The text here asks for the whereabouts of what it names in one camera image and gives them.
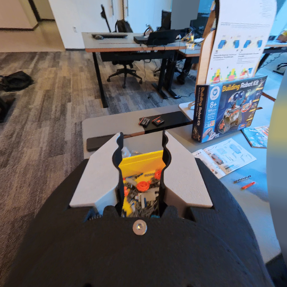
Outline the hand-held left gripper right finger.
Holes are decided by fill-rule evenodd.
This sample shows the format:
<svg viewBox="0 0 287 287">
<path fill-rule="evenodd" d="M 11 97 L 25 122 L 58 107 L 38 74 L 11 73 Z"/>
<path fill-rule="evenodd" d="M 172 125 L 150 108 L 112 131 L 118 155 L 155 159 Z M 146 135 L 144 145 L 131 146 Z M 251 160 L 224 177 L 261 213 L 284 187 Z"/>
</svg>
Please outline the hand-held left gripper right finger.
<svg viewBox="0 0 287 287">
<path fill-rule="evenodd" d="M 195 157 L 169 132 L 163 131 L 162 200 L 177 210 L 211 208 L 213 203 Z"/>
</svg>

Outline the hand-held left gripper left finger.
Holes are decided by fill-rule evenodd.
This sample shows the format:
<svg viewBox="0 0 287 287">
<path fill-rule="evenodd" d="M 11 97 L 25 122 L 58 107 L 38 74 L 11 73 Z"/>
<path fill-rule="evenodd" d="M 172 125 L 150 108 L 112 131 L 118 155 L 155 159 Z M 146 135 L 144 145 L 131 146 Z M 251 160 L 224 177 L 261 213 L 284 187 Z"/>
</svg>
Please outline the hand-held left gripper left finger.
<svg viewBox="0 0 287 287">
<path fill-rule="evenodd" d="M 93 207 L 103 212 L 106 206 L 115 206 L 117 212 L 121 212 L 124 184 L 119 164 L 123 139 L 123 133 L 117 133 L 90 156 L 70 207 Z"/>
</svg>

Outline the pile of building block parts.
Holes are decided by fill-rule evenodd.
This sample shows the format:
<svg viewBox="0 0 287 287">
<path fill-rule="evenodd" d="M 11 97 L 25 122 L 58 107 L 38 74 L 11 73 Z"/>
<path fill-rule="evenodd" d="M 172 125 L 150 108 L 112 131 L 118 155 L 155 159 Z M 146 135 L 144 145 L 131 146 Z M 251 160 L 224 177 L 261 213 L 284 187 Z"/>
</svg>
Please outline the pile of building block parts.
<svg viewBox="0 0 287 287">
<path fill-rule="evenodd" d="M 159 189 L 162 170 L 123 178 L 121 217 L 160 218 Z"/>
</svg>

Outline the yellow plastic bin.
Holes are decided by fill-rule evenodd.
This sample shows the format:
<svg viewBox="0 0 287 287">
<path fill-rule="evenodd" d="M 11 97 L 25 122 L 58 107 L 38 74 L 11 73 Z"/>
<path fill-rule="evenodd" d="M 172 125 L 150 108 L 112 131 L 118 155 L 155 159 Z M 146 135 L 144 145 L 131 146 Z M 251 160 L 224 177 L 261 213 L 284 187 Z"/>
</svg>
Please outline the yellow plastic bin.
<svg viewBox="0 0 287 287">
<path fill-rule="evenodd" d="M 120 163 L 123 178 L 140 173 L 152 173 L 166 166 L 162 159 L 163 150 L 125 158 Z"/>
</svg>

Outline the grey desk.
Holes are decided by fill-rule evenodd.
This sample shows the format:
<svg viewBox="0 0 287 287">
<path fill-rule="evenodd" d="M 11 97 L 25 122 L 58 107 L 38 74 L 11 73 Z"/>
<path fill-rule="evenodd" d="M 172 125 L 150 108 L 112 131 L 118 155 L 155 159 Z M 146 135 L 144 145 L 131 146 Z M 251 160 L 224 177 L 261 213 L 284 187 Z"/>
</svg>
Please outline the grey desk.
<svg viewBox="0 0 287 287">
<path fill-rule="evenodd" d="M 89 158 L 91 152 L 86 150 L 86 140 L 91 137 L 116 134 L 123 132 L 125 135 L 140 134 L 124 140 L 124 145 L 129 151 L 148 153 L 162 149 L 162 132 L 154 132 L 141 135 L 144 129 L 137 123 L 140 117 L 154 116 L 164 113 L 180 111 L 178 105 L 165 106 L 147 110 L 139 110 L 129 113 L 120 113 L 102 117 L 86 119 L 82 122 L 84 158 Z M 281 253 L 281 248 L 275 233 L 271 216 L 270 204 L 267 191 L 266 178 L 266 149 L 251 148 L 241 131 L 230 133 L 222 138 L 218 138 L 206 143 L 197 143 L 191 139 L 192 125 L 186 125 L 168 130 L 190 152 L 204 149 L 215 145 L 228 138 L 233 138 L 238 144 L 250 152 L 256 160 L 248 165 L 224 176 L 220 181 L 232 193 L 245 212 L 256 239 L 258 241 L 264 263 L 270 261 Z M 250 179 L 234 184 L 233 181 L 251 175 Z M 241 190 L 241 187 L 256 182 L 252 187 Z"/>
</svg>

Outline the black desk pad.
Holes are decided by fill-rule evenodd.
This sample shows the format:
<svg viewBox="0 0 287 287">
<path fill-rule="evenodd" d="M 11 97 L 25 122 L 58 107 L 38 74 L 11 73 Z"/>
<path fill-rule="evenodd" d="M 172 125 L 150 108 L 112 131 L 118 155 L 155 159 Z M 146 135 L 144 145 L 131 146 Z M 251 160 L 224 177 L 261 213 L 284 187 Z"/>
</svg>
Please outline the black desk pad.
<svg viewBox="0 0 287 287">
<path fill-rule="evenodd" d="M 157 117 L 162 117 L 164 119 L 164 124 L 159 127 L 156 127 L 155 125 L 152 124 L 152 120 Z M 139 122 L 142 118 L 139 118 L 139 120 L 135 122 L 138 124 L 140 128 L 144 129 L 144 134 L 186 126 L 193 123 L 193 120 L 189 119 L 182 111 L 148 116 L 148 118 L 150 118 L 150 123 L 146 128 L 143 128 L 142 126 L 139 125 Z"/>
</svg>

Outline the black rectangular power bank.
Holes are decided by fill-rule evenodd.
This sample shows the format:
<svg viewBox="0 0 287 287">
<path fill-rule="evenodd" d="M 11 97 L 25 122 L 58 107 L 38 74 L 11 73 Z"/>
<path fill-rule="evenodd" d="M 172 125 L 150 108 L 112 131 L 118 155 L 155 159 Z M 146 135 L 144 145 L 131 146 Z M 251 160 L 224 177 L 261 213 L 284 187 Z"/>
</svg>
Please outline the black rectangular power bank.
<svg viewBox="0 0 287 287">
<path fill-rule="evenodd" d="M 95 152 L 100 149 L 104 144 L 106 144 L 115 134 L 104 135 L 99 137 L 87 138 L 86 149 L 88 152 Z"/>
</svg>

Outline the open instruction manual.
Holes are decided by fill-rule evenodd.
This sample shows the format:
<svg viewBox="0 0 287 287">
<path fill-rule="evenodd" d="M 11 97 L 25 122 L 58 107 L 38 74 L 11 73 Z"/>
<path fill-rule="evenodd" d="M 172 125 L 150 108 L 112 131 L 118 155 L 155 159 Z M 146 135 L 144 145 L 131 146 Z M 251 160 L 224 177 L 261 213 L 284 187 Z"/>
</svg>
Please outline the open instruction manual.
<svg viewBox="0 0 287 287">
<path fill-rule="evenodd" d="M 232 138 L 199 149 L 192 154 L 199 158 L 218 179 L 256 160 L 256 157 Z"/>
</svg>

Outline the blue instruction booklet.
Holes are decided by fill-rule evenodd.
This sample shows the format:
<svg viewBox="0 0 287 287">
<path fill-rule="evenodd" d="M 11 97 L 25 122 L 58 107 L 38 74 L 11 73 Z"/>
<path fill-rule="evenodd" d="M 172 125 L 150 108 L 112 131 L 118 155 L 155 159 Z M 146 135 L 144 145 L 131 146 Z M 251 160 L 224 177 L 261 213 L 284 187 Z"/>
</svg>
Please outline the blue instruction booklet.
<svg viewBox="0 0 287 287">
<path fill-rule="evenodd" d="M 247 127 L 241 131 L 251 147 L 267 149 L 269 125 Z"/>
</svg>

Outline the blue robot kit box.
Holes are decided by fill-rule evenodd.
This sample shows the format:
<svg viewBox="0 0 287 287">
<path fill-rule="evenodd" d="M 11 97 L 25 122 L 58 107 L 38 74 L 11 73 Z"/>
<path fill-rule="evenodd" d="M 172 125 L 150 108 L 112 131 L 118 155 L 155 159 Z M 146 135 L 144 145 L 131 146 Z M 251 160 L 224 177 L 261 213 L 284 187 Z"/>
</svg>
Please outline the blue robot kit box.
<svg viewBox="0 0 287 287">
<path fill-rule="evenodd" d="M 264 75 L 197 85 L 192 139 L 204 143 L 249 127 L 266 80 Z"/>
</svg>

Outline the black office chair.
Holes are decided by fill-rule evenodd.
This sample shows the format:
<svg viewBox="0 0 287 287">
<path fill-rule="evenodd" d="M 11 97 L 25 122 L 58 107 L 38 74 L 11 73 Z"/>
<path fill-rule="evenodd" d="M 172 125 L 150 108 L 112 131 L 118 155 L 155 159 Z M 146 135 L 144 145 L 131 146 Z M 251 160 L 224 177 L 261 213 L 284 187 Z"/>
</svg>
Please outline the black office chair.
<svg viewBox="0 0 287 287">
<path fill-rule="evenodd" d="M 130 27 L 130 24 L 125 21 L 124 19 L 118 20 L 115 24 L 115 32 L 133 32 L 133 30 Z M 127 75 L 130 74 L 133 77 L 136 77 L 139 79 L 139 83 L 142 84 L 142 78 L 136 74 L 136 70 L 133 70 L 133 61 L 128 60 L 128 61 L 112 61 L 111 56 L 116 56 L 114 53 L 108 53 L 108 52 L 100 52 L 100 56 L 103 62 L 112 62 L 113 65 L 123 65 L 123 68 L 117 69 L 117 72 L 114 74 L 111 74 L 108 78 L 107 81 L 110 82 L 111 77 L 124 74 L 124 83 L 122 85 L 123 88 L 126 88 L 126 78 Z"/>
</svg>

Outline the black bag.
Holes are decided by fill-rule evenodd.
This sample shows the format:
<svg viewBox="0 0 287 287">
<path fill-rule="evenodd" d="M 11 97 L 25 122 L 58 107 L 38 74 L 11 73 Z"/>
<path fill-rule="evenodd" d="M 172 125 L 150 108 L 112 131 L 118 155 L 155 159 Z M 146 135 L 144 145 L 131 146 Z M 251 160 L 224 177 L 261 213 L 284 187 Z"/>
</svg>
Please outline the black bag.
<svg viewBox="0 0 287 287">
<path fill-rule="evenodd" d="M 34 80 L 23 71 L 8 76 L 0 76 L 1 88 L 6 92 L 21 91 L 32 84 L 34 84 Z"/>
</svg>

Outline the black laptop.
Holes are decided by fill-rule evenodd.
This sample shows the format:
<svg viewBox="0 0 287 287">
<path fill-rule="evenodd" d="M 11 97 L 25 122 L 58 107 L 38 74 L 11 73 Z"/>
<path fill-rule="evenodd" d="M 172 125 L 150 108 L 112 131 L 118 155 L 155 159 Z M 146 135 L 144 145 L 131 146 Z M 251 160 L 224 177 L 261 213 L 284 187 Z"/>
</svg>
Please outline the black laptop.
<svg viewBox="0 0 287 287">
<path fill-rule="evenodd" d="M 134 42 L 137 44 L 144 44 L 147 46 L 161 46 L 173 43 L 179 36 L 184 37 L 188 28 L 184 29 L 171 29 L 171 12 L 162 10 L 161 26 L 156 31 L 151 31 L 149 36 L 146 37 L 144 32 L 143 36 L 134 36 Z"/>
</svg>

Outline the white standing board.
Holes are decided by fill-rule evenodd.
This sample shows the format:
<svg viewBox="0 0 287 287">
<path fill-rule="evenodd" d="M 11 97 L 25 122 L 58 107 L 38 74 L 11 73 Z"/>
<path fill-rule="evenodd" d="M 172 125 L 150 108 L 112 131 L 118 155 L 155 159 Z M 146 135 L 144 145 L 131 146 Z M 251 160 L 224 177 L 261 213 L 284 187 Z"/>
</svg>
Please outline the white standing board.
<svg viewBox="0 0 287 287">
<path fill-rule="evenodd" d="M 203 36 L 196 87 L 254 77 L 273 26 L 275 0 L 220 0 Z"/>
</svg>

